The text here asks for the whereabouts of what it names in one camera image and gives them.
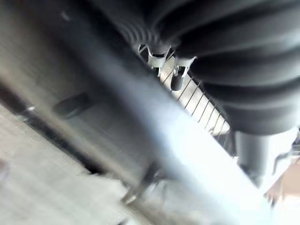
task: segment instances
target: gray floor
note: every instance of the gray floor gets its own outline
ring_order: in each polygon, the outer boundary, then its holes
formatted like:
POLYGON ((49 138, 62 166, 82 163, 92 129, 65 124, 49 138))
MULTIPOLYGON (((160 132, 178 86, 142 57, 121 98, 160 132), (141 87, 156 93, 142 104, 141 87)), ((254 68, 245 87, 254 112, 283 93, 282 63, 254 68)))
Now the gray floor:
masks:
POLYGON ((79 164, 0 106, 1 225, 116 225, 125 216, 120 182, 87 175, 79 164))

